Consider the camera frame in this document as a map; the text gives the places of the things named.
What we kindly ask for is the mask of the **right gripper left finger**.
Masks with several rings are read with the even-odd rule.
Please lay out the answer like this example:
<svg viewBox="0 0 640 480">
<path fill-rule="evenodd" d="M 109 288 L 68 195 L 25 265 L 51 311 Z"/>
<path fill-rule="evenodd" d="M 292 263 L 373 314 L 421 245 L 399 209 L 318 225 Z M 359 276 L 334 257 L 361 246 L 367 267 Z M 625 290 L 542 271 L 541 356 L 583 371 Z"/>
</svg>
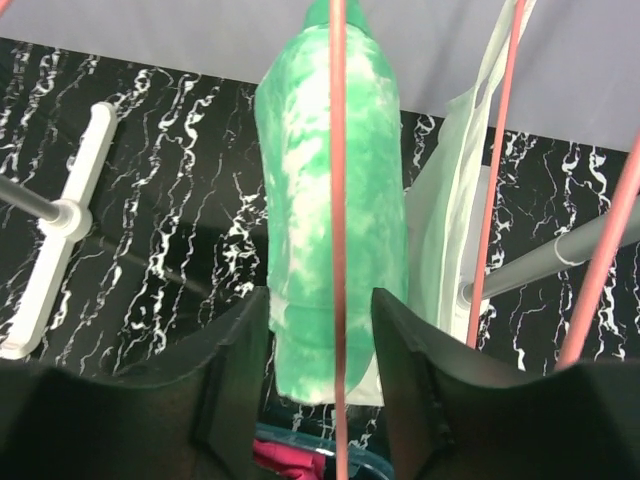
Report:
<svg viewBox="0 0 640 480">
<path fill-rule="evenodd" d="M 5 479 L 247 479 L 268 350 L 259 287 L 115 376 L 1 368 Z"/>
</svg>

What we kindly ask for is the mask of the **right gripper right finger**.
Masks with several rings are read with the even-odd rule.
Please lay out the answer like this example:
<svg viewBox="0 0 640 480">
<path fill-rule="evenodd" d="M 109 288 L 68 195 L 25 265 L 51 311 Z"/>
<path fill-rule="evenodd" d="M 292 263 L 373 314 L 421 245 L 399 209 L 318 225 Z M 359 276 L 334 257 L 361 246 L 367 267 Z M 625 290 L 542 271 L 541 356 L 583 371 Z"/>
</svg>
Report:
<svg viewBox="0 0 640 480">
<path fill-rule="evenodd" d="M 472 349 L 375 289 L 371 316 L 399 479 L 635 479 L 639 365 L 547 376 Z"/>
</svg>

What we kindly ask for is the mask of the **magenta pink trousers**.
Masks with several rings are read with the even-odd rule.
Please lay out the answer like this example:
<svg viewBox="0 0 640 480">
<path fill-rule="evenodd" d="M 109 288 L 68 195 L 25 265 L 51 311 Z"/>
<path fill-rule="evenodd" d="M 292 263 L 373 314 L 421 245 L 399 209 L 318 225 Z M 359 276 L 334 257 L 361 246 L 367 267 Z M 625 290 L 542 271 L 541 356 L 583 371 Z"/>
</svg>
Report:
<svg viewBox="0 0 640 480">
<path fill-rule="evenodd" d="M 275 442 L 253 441 L 253 457 L 258 465 L 288 479 L 322 480 L 326 457 L 319 453 Z"/>
</svg>

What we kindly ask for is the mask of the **green white tie-dye trousers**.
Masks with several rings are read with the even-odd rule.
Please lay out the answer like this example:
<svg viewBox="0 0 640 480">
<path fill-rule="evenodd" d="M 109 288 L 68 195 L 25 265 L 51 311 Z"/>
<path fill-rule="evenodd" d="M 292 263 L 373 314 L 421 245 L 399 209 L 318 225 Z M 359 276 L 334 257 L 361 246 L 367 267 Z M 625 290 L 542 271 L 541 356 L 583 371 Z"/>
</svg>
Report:
<svg viewBox="0 0 640 480">
<path fill-rule="evenodd" d="M 395 75 L 356 1 L 346 5 L 346 74 L 346 400 L 381 406 L 371 297 L 408 292 L 401 119 Z M 329 79 L 329 5 L 315 1 L 254 101 L 276 388 L 306 405 L 335 397 Z"/>
</svg>

